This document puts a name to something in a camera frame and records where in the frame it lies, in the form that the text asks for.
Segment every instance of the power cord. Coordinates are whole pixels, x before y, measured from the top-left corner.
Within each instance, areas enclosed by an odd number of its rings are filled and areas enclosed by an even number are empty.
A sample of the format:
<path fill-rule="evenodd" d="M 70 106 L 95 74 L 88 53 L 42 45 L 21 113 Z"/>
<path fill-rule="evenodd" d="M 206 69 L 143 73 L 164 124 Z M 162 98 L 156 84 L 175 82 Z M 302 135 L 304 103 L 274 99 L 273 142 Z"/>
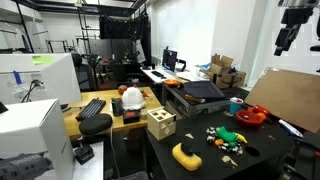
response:
<path fill-rule="evenodd" d="M 116 154 L 115 154 L 115 151 L 114 151 L 114 148 L 113 148 L 113 142 L 112 142 L 112 127 L 113 127 L 113 123 L 112 123 L 111 130 L 110 130 L 111 149 L 112 149 L 112 152 L 113 152 L 114 164 L 116 165 L 116 168 L 117 168 L 118 179 L 120 179 L 120 171 L 119 171 L 119 168 L 118 168 L 117 158 L 116 158 Z"/>
<path fill-rule="evenodd" d="M 31 84 L 30 84 L 30 87 L 29 87 L 29 91 L 28 91 L 28 93 L 23 97 L 21 103 L 28 102 L 32 90 L 33 90 L 34 88 L 36 88 L 37 86 L 42 86 L 42 85 L 43 85 L 43 82 L 41 82 L 41 81 L 39 81 L 39 80 L 37 80 L 37 79 L 31 81 Z"/>

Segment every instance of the green label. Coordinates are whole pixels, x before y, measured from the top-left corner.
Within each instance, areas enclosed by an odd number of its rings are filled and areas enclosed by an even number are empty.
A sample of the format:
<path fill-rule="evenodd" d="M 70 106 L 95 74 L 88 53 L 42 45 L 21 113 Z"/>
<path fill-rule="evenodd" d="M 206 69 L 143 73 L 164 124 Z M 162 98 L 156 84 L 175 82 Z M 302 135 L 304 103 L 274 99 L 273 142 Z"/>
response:
<path fill-rule="evenodd" d="M 51 64 L 52 56 L 32 56 L 32 62 L 34 64 Z"/>

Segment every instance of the black tray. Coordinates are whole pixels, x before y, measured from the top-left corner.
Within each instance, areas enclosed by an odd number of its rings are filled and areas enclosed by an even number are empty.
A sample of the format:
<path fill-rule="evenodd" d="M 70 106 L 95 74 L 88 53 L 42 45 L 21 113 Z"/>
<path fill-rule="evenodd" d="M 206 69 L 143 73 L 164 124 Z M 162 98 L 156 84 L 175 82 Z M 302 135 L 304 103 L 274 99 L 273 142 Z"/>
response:
<path fill-rule="evenodd" d="M 225 95 L 210 81 L 195 81 L 184 83 L 184 90 L 195 98 L 224 99 Z"/>

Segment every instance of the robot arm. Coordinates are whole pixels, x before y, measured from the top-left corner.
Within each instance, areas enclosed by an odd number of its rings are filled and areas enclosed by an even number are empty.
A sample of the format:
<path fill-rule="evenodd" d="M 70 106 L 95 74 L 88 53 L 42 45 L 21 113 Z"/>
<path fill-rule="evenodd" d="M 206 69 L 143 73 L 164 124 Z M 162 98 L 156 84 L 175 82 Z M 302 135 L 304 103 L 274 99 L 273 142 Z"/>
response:
<path fill-rule="evenodd" d="M 278 6 L 288 7 L 281 20 L 282 24 L 286 24 L 285 28 L 281 28 L 276 40 L 276 51 L 274 55 L 280 56 L 282 51 L 288 51 L 291 43 L 296 39 L 302 24 L 308 22 L 310 16 L 313 15 L 313 9 L 318 7 L 319 0 L 280 0 Z M 320 37 L 320 25 L 318 23 L 317 33 Z M 320 46 L 311 47 L 313 51 L 320 51 Z"/>

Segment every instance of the keyboard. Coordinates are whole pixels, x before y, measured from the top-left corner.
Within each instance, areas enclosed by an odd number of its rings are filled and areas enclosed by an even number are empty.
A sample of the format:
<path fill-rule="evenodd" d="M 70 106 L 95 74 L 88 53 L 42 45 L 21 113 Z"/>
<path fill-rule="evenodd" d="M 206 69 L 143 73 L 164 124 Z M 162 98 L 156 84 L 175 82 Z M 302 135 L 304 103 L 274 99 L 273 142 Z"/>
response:
<path fill-rule="evenodd" d="M 77 121 L 82 121 L 86 118 L 94 116 L 102 110 L 106 105 L 106 101 L 99 99 L 92 99 L 86 107 L 84 107 L 81 112 L 76 116 Z"/>
<path fill-rule="evenodd" d="M 164 75 L 159 73 L 158 71 L 151 71 L 152 74 L 154 74 L 157 77 L 163 77 Z"/>

